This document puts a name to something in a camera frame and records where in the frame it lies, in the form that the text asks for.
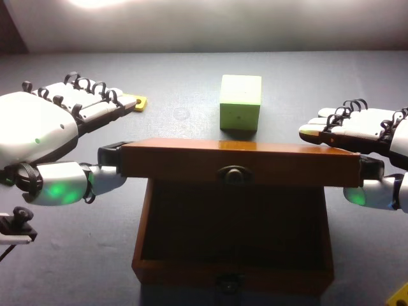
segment yellow object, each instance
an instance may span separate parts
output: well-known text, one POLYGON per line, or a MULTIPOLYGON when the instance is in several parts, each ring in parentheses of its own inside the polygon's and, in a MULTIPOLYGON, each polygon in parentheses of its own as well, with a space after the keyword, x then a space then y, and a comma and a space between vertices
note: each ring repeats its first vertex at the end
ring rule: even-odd
POLYGON ((145 110, 147 105, 147 98, 143 96, 135 96, 134 94, 123 94, 123 96, 134 97, 137 101, 135 106, 135 112, 142 112, 145 110))
POLYGON ((388 301, 386 306, 408 305, 408 283, 399 289, 388 301))

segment gray tabletop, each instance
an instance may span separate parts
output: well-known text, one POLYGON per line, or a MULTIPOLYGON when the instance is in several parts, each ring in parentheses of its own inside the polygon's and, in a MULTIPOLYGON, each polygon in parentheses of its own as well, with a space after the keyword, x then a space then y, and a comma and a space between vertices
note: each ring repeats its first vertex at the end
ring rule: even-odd
MULTIPOLYGON (((98 147, 121 140, 235 139, 219 130, 224 74, 263 78, 259 129, 239 137, 244 140, 302 143, 299 126, 346 99, 364 98, 371 107, 390 110, 408 104, 408 52, 0 57, 0 95, 19 91, 24 80, 35 87, 60 82, 73 70, 149 98, 143 113, 83 136, 63 158, 78 162, 95 163, 98 147)), ((386 173, 396 172, 386 162, 386 173)), ((39 235, 0 264, 0 304, 212 305, 210 290, 141 288, 131 260, 145 186, 145 179, 129 179, 92 205, 66 207, 27 205, 17 188, 1 186, 0 211, 29 207, 39 235)), ((384 305, 408 281, 407 215, 350 204, 339 188, 326 188, 326 202, 335 280, 320 300, 245 292, 242 305, 384 305)))

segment cube front face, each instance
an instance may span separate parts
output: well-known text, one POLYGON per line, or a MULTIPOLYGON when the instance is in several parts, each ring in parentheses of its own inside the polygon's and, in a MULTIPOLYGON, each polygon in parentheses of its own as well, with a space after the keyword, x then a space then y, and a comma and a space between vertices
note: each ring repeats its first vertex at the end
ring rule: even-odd
POLYGON ((224 75, 220 96, 220 128, 258 129, 262 78, 249 75, 224 75))

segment open wooden box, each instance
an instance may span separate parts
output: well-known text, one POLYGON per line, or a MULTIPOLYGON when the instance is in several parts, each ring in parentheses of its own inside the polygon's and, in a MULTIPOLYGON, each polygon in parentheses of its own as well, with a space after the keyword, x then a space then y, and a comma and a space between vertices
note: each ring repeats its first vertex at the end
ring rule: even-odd
POLYGON ((359 158, 306 145, 124 145, 123 175, 149 178, 135 274, 187 286, 237 275, 243 289, 320 295, 333 280, 323 186, 358 187, 359 158), (229 176, 234 169, 243 173, 229 176))

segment background wall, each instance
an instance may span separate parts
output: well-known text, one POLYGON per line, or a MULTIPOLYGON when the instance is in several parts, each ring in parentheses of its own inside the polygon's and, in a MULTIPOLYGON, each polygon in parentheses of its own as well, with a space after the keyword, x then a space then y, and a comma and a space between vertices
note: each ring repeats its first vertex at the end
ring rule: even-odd
POLYGON ((408 49, 405 0, 6 0, 30 52, 408 49))

